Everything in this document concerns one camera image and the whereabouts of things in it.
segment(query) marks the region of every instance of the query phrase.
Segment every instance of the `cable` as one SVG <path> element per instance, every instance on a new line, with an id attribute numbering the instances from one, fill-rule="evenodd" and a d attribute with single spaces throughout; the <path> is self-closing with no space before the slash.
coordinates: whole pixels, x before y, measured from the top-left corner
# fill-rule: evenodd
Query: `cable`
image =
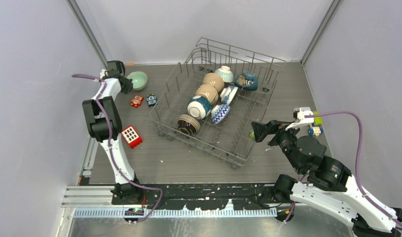
<path id="1" fill-rule="evenodd" d="M 154 207 L 151 209 L 151 211 L 143 218 L 139 219 L 136 223 L 140 223 L 142 221 L 145 221 L 151 214 L 152 212 L 157 208 L 157 206 L 160 203 L 160 200 L 163 196 L 163 190 L 160 188 L 152 188 L 152 187 L 146 187 L 146 186 L 142 186 L 139 184 L 134 183 L 133 181 L 131 181 L 127 176 L 125 176 L 125 174 L 122 172 L 122 170 L 118 167 L 118 165 L 116 164 L 115 160 L 113 159 L 113 152 L 112 152 L 112 146 L 110 143 L 110 140 L 112 139 L 112 125 L 110 123 L 110 119 L 108 117 L 107 112 L 105 111 L 105 108 L 102 106 L 102 104 L 99 102 L 99 98 L 101 97 L 102 93 L 105 91 L 105 88 L 107 86 L 107 83 L 100 79 L 99 77 L 96 76 L 92 76 L 92 75 L 87 75 L 87 74 L 73 74 L 72 78 L 84 78 L 84 79 L 91 79 L 91 80 L 97 80 L 99 82 L 101 82 L 103 84 L 103 87 L 101 89 L 101 91 L 98 93 L 98 95 L 95 98 L 95 102 L 96 104 L 98 104 L 99 108 L 101 109 L 102 113 L 105 116 L 105 119 L 107 121 L 107 125 L 108 125 L 108 130 L 109 130 L 109 138 L 108 138 L 108 147 L 109 147 L 109 152 L 110 152 L 110 159 L 113 163 L 113 166 L 115 167 L 115 169 L 119 172 L 119 174 L 128 181 L 128 183 L 130 183 L 131 185 L 140 188 L 140 189 L 146 189 L 146 190 L 152 190 L 152 191 L 159 191 L 160 195 L 159 195 L 159 199 L 157 200 L 156 204 L 154 205 Z"/>
<path id="2" fill-rule="evenodd" d="M 327 113 L 321 113 L 321 114 L 316 114 L 316 115 L 306 115 L 306 118 L 315 118 L 315 117 L 323 117 L 323 116 L 329 116 L 329 115 L 337 115 L 337 114 L 348 114 L 352 115 L 353 117 L 356 118 L 356 121 L 358 122 L 358 127 L 359 127 L 359 141 L 358 141 L 358 149 L 356 151 L 356 160 L 355 160 L 355 176 L 356 176 L 356 184 L 358 185 L 359 191 L 361 191 L 362 195 L 373 205 L 375 206 L 378 210 L 380 210 L 382 213 L 384 213 L 388 218 L 392 219 L 396 224 L 400 225 L 400 227 L 396 227 L 397 230 L 402 231 L 402 223 L 398 221 L 397 219 L 394 219 L 393 216 L 388 213 L 386 210 L 384 210 L 382 207 L 380 207 L 378 204 L 376 204 L 365 192 L 364 188 L 361 185 L 361 179 L 359 177 L 359 159 L 361 157 L 361 148 L 362 148 L 362 138 L 363 138 L 363 128 L 362 128 L 362 121 L 359 118 L 359 116 L 351 111 L 333 111 L 333 112 L 327 112 Z"/>
<path id="3" fill-rule="evenodd" d="M 299 181 L 302 182 L 302 180 L 303 180 L 307 175 L 308 175 L 308 174 L 304 174 L 304 175 L 299 179 Z M 288 216 L 287 216 L 287 217 L 285 218 L 285 220 L 284 220 L 284 223 L 285 223 L 285 224 L 287 223 L 288 219 L 291 217 L 291 214 L 292 214 L 292 212 L 293 212 L 294 209 L 295 209 L 295 201 L 292 202 L 291 210 L 290 210 L 290 212 L 288 213 Z"/>

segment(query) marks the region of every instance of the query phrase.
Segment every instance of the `metal wire rack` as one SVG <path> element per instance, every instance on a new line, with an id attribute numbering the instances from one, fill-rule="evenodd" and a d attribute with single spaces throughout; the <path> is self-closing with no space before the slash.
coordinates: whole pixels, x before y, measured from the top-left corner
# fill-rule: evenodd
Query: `metal wire rack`
<path id="1" fill-rule="evenodd" d="M 178 63 L 166 79 L 166 90 L 150 112 L 158 134 L 178 139 L 231 163 L 244 166 L 254 146 L 250 138 L 251 122 L 262 121 L 266 114 L 278 74 L 285 61 L 247 49 L 200 38 L 184 63 Z M 218 125 L 211 116 L 200 121 L 201 129 L 193 135 L 178 131 L 178 118 L 186 113 L 187 102 L 195 95 L 206 73 L 229 66 L 236 77 L 244 71 L 256 74 L 256 91 L 239 90 L 227 118 Z"/>

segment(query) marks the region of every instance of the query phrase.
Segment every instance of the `white panel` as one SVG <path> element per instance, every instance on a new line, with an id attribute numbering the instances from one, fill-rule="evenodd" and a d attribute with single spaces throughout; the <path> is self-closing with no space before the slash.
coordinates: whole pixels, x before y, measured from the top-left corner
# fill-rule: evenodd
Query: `white panel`
<path id="1" fill-rule="evenodd" d="M 0 1 L 0 236 L 55 235 L 101 68 L 66 1 Z"/>
<path id="2" fill-rule="evenodd" d="M 306 64 L 320 112 L 363 121 L 362 184 L 402 208 L 402 0 L 343 1 Z M 353 117 L 324 117 L 330 151 L 353 172 Z"/>
<path id="3" fill-rule="evenodd" d="M 81 0 L 111 59 L 184 61 L 200 37 L 299 61 L 331 0 Z"/>

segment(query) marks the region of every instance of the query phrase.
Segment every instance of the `gray floor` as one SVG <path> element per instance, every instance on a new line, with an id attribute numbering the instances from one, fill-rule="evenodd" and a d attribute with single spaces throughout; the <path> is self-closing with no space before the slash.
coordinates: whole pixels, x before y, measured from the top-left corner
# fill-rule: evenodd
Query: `gray floor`
<path id="1" fill-rule="evenodd" d="M 73 220 L 70 237 L 350 237 L 343 223 L 308 206 L 297 206 L 286 225 L 275 218 L 176 218 L 148 219 L 128 226 L 123 219 Z"/>
<path id="2" fill-rule="evenodd" d="M 130 106 L 134 95 L 144 97 L 154 93 L 160 96 L 166 89 L 165 80 L 175 65 L 132 66 L 126 68 L 126 74 L 133 71 L 147 73 L 149 82 L 140 92 L 118 94 L 115 104 L 123 126 L 133 125 L 143 138 L 143 143 L 135 149 L 124 144 L 131 167 L 142 183 L 221 183 L 221 182 L 275 182 L 280 174 L 298 177 L 279 147 L 269 147 L 266 142 L 254 146 L 244 167 L 232 169 L 229 163 L 215 156 L 205 155 L 197 148 L 177 140 L 170 141 L 159 137 L 150 121 L 151 108 L 144 102 L 139 108 Z M 295 107 L 309 106 L 315 110 L 315 104 L 300 63 L 286 63 L 278 76 L 275 92 L 272 95 L 267 113 L 262 122 L 272 119 L 292 120 Z M 299 135 L 305 135 L 305 129 Z M 327 145 L 324 135 L 319 137 Z M 92 184 L 112 184 L 112 168 L 105 152 L 99 146 L 91 175 Z"/>

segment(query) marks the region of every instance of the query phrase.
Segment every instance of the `light green bowl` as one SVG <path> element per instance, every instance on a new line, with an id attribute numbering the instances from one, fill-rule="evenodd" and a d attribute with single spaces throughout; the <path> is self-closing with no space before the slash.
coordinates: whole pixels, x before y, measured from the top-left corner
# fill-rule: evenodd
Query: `light green bowl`
<path id="1" fill-rule="evenodd" d="M 143 72 L 132 72 L 127 78 L 133 80 L 133 90 L 144 89 L 148 81 L 147 74 Z"/>

